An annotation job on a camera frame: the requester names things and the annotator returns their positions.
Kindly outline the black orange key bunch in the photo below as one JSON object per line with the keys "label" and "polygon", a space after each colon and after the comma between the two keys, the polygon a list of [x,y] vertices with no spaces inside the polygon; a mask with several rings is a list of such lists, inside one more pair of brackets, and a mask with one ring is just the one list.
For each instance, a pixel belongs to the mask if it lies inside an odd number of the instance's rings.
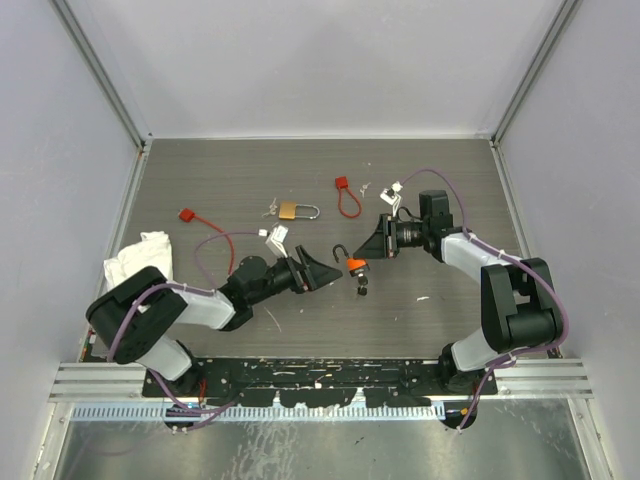
{"label": "black orange key bunch", "polygon": [[370,271],[369,264],[365,259],[357,259],[350,255],[346,247],[342,244],[336,244],[332,249],[334,260],[339,262],[339,252],[342,253],[345,260],[346,268],[352,278],[357,280],[357,294],[366,296],[368,294],[368,276]]}

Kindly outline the silver keys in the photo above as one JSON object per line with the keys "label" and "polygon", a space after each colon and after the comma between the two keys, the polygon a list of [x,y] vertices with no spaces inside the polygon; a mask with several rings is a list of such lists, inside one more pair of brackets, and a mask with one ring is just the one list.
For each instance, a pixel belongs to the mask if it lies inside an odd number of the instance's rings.
{"label": "silver keys", "polygon": [[362,197],[365,197],[365,196],[366,196],[366,192],[367,192],[367,190],[369,189],[370,185],[371,185],[371,183],[370,183],[370,182],[368,182],[368,183],[366,183],[366,184],[363,184],[363,185],[359,188],[359,192],[360,192],[360,195],[361,195]]}

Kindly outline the brass padlock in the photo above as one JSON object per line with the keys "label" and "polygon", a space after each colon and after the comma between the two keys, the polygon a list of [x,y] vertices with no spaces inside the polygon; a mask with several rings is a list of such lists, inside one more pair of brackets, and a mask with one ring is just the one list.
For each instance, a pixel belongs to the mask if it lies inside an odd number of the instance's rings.
{"label": "brass padlock", "polygon": [[279,220],[316,220],[321,211],[317,206],[299,204],[292,201],[279,201],[274,198],[268,210],[261,215],[262,218],[277,217]]}

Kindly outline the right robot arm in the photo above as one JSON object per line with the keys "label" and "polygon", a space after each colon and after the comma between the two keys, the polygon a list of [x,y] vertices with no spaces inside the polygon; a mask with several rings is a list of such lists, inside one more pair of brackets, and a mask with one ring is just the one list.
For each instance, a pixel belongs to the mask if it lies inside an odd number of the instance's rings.
{"label": "right robot arm", "polygon": [[485,367],[521,350],[549,348],[563,338],[564,318],[544,260],[507,255],[456,226],[444,190],[421,192],[419,214],[403,220],[399,189],[396,183],[381,193],[392,211],[379,216],[355,257],[392,259],[403,248],[420,247],[480,286],[479,329],[446,345],[438,358],[436,378],[444,390],[462,393]]}

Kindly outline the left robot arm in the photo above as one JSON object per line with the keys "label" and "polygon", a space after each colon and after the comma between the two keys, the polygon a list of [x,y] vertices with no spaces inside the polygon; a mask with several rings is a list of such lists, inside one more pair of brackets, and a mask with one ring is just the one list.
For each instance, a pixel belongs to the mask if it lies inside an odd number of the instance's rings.
{"label": "left robot arm", "polygon": [[314,259],[302,246],[298,257],[268,265],[248,256],[222,287],[204,290],[168,281],[148,266],[95,300],[85,318],[109,348],[108,359],[138,363],[162,377],[178,396],[191,396],[203,374],[189,349],[168,336],[175,325],[231,332],[253,318],[253,307],[289,290],[305,294],[340,279],[342,272]]}

